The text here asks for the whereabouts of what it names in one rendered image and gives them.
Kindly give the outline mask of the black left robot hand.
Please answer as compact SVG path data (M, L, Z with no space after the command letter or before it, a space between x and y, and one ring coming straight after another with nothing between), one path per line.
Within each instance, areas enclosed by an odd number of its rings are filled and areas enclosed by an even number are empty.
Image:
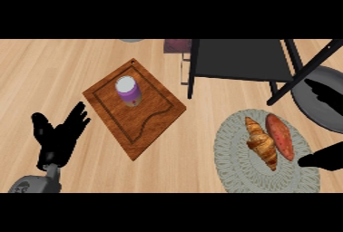
M79 101L71 110L63 123L56 127L51 127L48 119L42 113L35 112L31 116L34 137L40 144L38 160L35 164L40 170L45 170L50 164L54 164L60 168L69 161L78 137L91 120L87 118L84 108L85 105Z

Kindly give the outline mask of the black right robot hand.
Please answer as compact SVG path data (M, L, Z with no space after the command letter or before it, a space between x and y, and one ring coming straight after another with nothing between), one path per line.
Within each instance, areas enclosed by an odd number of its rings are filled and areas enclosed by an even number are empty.
M316 99L323 102L343 117L343 94L322 83L304 79L304 83L316 94ZM297 161L298 166L316 167L329 171L343 169L343 141L307 154Z

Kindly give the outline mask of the golden brown croissant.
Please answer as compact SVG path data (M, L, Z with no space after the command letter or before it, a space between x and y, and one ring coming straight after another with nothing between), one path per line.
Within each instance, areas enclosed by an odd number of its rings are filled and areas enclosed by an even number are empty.
M247 146L263 160L264 165L275 171L278 154L273 139L264 133L260 124L249 117L245 118L245 127L249 135Z

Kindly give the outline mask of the round grey woven placemat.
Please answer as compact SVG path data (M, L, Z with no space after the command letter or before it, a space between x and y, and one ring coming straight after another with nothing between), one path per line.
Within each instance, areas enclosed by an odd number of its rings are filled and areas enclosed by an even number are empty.
M223 121L214 140L214 163L221 185L229 193L317 193L320 175L317 168L300 168L297 160L310 153L307 141L295 127L281 118L292 139L292 161L279 152L276 170L272 170L257 153L248 148L249 134L245 118L264 127L264 110L247 109L235 112Z

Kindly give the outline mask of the black tiered shelf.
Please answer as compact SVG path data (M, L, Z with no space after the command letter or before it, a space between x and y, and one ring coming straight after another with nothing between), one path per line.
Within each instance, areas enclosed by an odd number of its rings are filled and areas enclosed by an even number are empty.
M187 98L193 96L196 77L269 82L270 106L315 71L343 46L332 39L307 64L301 63L292 39L192 39Z

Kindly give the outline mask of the red sweet potato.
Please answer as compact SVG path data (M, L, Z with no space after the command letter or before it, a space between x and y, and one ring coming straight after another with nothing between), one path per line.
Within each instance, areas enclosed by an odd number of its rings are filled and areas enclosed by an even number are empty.
M269 136L273 139L278 152L281 153L282 157L292 161L294 158L294 151L292 151L292 138L291 133L286 125L281 121L279 117L269 113L264 118L264 127Z

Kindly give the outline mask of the dark grey round pan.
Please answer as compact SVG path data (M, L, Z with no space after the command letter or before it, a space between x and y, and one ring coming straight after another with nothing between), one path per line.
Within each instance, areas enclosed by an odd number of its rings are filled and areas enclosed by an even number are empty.
M343 94L343 72L319 66L307 75L307 79L322 83ZM343 116L329 105L320 102L316 94L304 82L297 83L291 89L292 101L307 118L326 130L343 134Z

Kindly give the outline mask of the brown wooden cutting board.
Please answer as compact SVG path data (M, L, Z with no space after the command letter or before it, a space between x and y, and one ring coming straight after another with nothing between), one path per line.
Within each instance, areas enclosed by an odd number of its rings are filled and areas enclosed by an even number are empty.
M134 107L125 105L115 91L115 81L122 76L136 79L142 92L142 102ZM82 92L82 95L128 158L136 160L186 111L186 106L134 58Z

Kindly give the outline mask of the purple can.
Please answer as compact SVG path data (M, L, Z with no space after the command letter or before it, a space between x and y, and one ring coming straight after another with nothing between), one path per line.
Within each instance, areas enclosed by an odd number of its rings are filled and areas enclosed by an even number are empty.
M122 76L115 81L115 90L125 105L136 107L142 102L142 93L136 79L131 76Z

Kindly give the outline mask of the maroon box on stand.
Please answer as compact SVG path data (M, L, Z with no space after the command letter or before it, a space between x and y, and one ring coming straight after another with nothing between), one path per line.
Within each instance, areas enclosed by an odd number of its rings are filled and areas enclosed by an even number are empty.
M190 54L192 50L192 40L190 39L165 39L164 40L164 53L179 54L179 74L183 74L183 64L190 60L186 56Z

